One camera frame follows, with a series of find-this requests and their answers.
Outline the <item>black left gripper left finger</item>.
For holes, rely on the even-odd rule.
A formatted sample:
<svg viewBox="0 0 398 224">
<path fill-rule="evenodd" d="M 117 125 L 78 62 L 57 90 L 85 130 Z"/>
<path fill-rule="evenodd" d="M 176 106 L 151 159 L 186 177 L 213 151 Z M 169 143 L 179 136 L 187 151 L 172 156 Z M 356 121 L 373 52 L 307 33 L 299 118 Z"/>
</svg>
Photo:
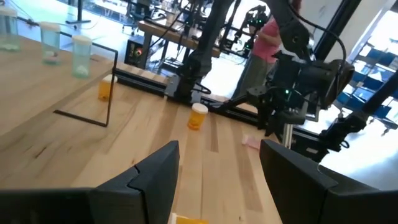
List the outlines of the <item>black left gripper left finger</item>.
<svg viewBox="0 0 398 224">
<path fill-rule="evenodd" d="M 95 188 L 0 190 L 0 224 L 167 224 L 179 159 L 170 141 Z"/>
</svg>

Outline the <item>black computer tower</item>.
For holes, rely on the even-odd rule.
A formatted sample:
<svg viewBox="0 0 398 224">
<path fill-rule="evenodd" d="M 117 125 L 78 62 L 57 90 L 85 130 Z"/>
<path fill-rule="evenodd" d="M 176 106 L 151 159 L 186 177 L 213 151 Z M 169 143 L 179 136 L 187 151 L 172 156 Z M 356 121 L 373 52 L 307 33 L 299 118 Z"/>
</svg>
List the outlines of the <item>black computer tower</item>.
<svg viewBox="0 0 398 224">
<path fill-rule="evenodd" d="M 141 55 L 144 47 L 144 36 L 137 35 L 127 41 L 124 63 L 128 65 L 138 66 L 141 61 Z"/>
</svg>

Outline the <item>wooden desk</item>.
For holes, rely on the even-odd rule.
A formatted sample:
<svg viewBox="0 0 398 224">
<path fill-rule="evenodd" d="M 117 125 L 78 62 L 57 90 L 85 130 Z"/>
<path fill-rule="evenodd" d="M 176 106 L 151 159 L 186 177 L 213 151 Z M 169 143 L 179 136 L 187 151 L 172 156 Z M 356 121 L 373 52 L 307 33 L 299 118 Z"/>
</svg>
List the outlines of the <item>wooden desk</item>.
<svg viewBox="0 0 398 224">
<path fill-rule="evenodd" d="M 219 57 L 220 51 L 215 50 L 214 45 L 218 34 L 220 33 L 222 21 L 216 19 L 208 19 L 201 31 L 199 41 L 192 40 L 191 37 L 185 37 L 178 31 L 173 31 L 174 27 L 161 26 L 157 22 L 149 22 L 144 20 L 139 23 L 139 28 L 145 32 L 145 35 L 155 35 L 161 39 L 175 42 L 192 50 L 191 54 L 185 58 L 183 65 L 179 66 L 177 71 L 182 73 L 183 70 L 198 69 L 198 73 L 204 76 L 212 69 L 212 58 Z"/>
</svg>

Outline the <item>person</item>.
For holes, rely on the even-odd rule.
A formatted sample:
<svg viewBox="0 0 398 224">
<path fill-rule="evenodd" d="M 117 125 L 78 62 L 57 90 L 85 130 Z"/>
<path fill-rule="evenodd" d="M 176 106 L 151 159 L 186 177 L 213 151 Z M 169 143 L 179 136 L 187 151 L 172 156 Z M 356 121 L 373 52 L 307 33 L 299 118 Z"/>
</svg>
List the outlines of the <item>person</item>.
<svg viewBox="0 0 398 224">
<path fill-rule="evenodd" d="M 233 98 L 245 94 L 249 88 L 265 84 L 277 61 L 273 55 L 279 51 L 281 44 L 279 26 L 271 10 L 269 21 L 256 33 L 253 49 L 237 82 Z"/>
</svg>

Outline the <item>black drawer cabinet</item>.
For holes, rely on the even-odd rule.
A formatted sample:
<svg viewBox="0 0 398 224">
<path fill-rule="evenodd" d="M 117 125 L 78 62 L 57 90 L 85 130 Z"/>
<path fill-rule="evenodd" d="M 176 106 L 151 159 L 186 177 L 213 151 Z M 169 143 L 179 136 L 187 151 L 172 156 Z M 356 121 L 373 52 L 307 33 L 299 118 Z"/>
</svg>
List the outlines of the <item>black drawer cabinet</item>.
<svg viewBox="0 0 398 224">
<path fill-rule="evenodd" d="M 318 134 L 306 130 L 293 130 L 291 150 L 319 163 L 329 153 Z"/>
</svg>

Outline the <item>black perforated stand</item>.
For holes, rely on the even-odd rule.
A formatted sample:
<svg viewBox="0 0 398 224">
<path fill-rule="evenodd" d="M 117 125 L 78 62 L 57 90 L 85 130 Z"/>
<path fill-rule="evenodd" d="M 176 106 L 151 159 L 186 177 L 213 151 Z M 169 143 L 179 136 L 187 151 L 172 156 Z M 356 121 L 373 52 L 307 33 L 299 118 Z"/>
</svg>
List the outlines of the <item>black perforated stand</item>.
<svg viewBox="0 0 398 224">
<path fill-rule="evenodd" d="M 85 24 L 85 23 L 90 23 L 90 20 L 84 20 L 83 19 L 83 0 L 77 0 L 77 17 L 75 20 L 72 21 L 65 21 L 67 24 Z"/>
</svg>

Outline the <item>wooden shelf black metal frame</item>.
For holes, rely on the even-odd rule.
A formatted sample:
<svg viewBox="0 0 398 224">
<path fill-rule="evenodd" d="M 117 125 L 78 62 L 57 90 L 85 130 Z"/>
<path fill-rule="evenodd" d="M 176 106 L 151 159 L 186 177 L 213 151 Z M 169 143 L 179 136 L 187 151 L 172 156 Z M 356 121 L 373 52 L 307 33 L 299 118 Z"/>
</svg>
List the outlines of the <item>wooden shelf black metal frame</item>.
<svg viewBox="0 0 398 224">
<path fill-rule="evenodd" d="M 48 65 L 40 42 L 17 39 L 17 52 L 0 50 L 0 145 L 97 84 L 115 66 L 114 60 L 92 55 L 90 76 L 75 78 L 71 52 L 60 51 L 60 63 Z"/>
</svg>

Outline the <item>rack with blue bins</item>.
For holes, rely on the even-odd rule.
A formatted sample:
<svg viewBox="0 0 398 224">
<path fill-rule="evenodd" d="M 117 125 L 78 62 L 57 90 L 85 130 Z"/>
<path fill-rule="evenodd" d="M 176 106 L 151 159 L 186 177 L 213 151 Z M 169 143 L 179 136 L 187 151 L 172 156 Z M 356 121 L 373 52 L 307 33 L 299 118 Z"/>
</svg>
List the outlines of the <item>rack with blue bins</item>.
<svg viewBox="0 0 398 224">
<path fill-rule="evenodd" d="M 352 61 L 354 75 L 335 101 L 341 110 L 361 108 L 398 70 L 398 40 L 389 39 L 384 46 L 366 42 Z M 388 96 L 372 114 L 390 129 L 398 125 L 398 89 Z"/>
</svg>

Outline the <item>pink object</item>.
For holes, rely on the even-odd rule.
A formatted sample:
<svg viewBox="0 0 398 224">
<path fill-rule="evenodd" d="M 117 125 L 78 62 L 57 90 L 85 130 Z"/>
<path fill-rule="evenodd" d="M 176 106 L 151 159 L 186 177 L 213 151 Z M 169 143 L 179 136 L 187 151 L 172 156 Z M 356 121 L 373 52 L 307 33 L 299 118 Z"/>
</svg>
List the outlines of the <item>pink object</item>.
<svg viewBox="0 0 398 224">
<path fill-rule="evenodd" d="M 261 140 L 255 138 L 254 136 L 244 135 L 242 139 L 242 145 L 260 150 L 261 148 Z"/>
</svg>

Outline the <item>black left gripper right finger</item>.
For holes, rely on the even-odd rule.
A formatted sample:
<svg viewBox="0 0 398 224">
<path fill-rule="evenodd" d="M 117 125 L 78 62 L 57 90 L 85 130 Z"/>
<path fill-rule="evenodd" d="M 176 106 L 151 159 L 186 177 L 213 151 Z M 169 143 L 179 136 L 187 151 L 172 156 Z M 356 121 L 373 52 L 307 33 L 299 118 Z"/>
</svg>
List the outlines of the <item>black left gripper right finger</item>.
<svg viewBox="0 0 398 224">
<path fill-rule="evenodd" d="M 271 141 L 259 150 L 283 224 L 398 224 L 398 189 L 381 190 Z"/>
</svg>

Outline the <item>black aluminium table frame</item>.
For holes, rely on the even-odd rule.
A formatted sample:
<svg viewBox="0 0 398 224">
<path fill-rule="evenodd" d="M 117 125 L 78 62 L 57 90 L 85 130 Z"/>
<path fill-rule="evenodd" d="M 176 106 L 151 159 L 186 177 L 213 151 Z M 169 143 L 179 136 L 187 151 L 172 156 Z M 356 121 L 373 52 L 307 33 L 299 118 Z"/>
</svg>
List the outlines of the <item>black aluminium table frame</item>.
<svg viewBox="0 0 398 224">
<path fill-rule="evenodd" d="M 308 21 L 303 18 L 302 25 L 307 28 Z M 211 112 L 226 116 L 244 123 L 252 124 L 257 127 L 257 108 L 250 102 L 244 102 L 236 105 L 231 110 L 220 113 L 210 109 L 210 103 L 220 103 L 210 99 L 210 91 L 201 87 L 198 82 L 196 85 L 196 91 L 192 93 L 192 99 L 189 101 L 182 101 L 174 98 L 173 92 L 176 89 L 176 82 L 179 81 L 179 76 L 176 74 L 169 78 L 167 83 L 160 83 L 150 78 L 142 77 L 133 73 L 125 72 L 122 70 L 116 70 L 116 74 L 119 77 L 120 82 L 123 85 L 127 85 L 139 90 L 143 90 L 159 96 L 168 96 L 169 98 L 183 103 L 185 105 L 192 105 L 194 103 L 204 104 Z M 390 79 L 383 84 L 371 98 L 368 100 L 360 109 L 352 112 L 348 116 L 335 119 L 334 123 L 326 130 L 323 130 L 319 137 L 325 143 L 328 151 L 340 151 L 342 147 L 346 146 L 346 137 L 351 133 L 357 133 L 366 126 L 367 119 L 374 113 L 378 106 L 395 90 L 398 89 L 398 72 L 395 72 Z M 321 110 L 316 108 L 313 104 L 309 104 L 309 108 L 315 110 Z M 293 130 L 300 130 L 299 124 L 293 124 Z"/>
</svg>

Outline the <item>silver aluminium bracket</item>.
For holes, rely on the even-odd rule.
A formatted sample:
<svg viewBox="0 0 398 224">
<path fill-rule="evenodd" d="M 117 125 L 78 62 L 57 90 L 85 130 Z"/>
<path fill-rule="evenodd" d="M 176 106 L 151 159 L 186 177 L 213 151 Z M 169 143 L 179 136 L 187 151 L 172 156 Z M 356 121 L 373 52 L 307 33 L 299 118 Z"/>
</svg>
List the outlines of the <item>silver aluminium bracket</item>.
<svg viewBox="0 0 398 224">
<path fill-rule="evenodd" d="M 286 148 L 290 148 L 292 144 L 293 124 L 284 124 L 284 132 L 282 136 L 282 144 Z"/>
</svg>

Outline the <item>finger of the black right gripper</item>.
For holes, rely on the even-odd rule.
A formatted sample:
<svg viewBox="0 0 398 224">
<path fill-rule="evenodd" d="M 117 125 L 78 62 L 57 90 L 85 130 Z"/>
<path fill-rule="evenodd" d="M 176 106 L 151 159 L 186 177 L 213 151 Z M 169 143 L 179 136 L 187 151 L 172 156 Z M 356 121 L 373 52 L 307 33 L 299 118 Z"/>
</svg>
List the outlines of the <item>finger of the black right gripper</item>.
<svg viewBox="0 0 398 224">
<path fill-rule="evenodd" d="M 285 124 L 303 125 L 305 117 L 291 112 L 280 112 L 270 116 L 266 124 L 266 136 L 274 133 L 280 133 Z"/>
<path fill-rule="evenodd" d="M 270 109 L 268 107 L 260 107 L 257 109 L 258 129 L 266 129 L 269 116 L 270 116 Z"/>
</svg>

